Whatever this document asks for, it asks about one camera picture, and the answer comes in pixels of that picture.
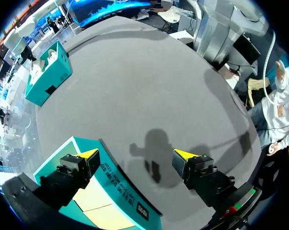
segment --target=jeans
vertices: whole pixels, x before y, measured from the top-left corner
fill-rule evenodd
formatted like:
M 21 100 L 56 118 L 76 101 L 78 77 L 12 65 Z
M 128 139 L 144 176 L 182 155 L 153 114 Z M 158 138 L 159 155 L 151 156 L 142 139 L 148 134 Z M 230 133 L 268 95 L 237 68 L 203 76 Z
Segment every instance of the jeans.
M 271 144 L 271 138 L 268 132 L 268 124 L 264 116 L 263 106 L 261 102 L 257 103 L 249 110 L 249 115 L 255 125 L 257 134 L 259 136 L 261 149 Z

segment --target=logo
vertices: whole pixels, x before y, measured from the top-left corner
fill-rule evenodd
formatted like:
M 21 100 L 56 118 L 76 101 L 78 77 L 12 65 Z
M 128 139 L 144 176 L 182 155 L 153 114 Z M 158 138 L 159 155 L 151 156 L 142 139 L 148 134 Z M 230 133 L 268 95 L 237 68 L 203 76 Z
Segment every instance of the logo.
M 143 207 L 142 204 L 140 204 L 140 202 L 138 202 L 137 204 L 137 212 L 143 217 L 145 218 L 145 220 L 149 221 L 149 211 Z

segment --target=computer monitor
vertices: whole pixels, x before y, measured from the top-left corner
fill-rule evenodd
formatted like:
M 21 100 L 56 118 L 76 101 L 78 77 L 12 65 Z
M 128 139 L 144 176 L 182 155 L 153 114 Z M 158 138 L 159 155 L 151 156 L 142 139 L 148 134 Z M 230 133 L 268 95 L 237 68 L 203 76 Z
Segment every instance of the computer monitor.
M 252 65 L 260 56 L 258 49 L 256 49 L 245 35 L 241 35 L 233 46 L 250 65 Z
M 187 11 L 194 11 L 193 7 L 187 0 L 179 0 L 179 8 Z

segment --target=teal cardboard box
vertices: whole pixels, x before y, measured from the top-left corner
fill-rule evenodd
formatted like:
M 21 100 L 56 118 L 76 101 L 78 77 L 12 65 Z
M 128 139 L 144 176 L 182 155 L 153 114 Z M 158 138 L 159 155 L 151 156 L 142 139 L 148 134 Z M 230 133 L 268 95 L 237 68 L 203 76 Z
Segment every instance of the teal cardboard box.
M 57 51 L 58 58 L 45 70 L 48 66 L 47 57 L 50 49 Z M 31 80 L 31 76 L 29 76 L 25 92 L 25 98 L 38 106 L 42 106 L 56 88 L 72 74 L 67 52 L 59 41 L 49 47 L 40 59 L 45 61 L 43 74 L 33 85 L 29 84 Z

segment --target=gray tabletop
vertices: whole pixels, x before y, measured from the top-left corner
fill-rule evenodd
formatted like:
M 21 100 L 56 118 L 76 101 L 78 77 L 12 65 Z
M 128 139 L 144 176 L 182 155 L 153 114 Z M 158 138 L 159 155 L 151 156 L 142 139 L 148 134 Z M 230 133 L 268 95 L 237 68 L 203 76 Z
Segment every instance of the gray tabletop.
M 163 229 L 197 229 L 214 210 L 172 168 L 173 148 L 214 158 L 245 183 L 261 150 L 226 81 L 195 51 L 153 27 L 113 17 L 64 44 L 73 74 L 37 107 L 42 152 L 71 136 L 103 139 Z

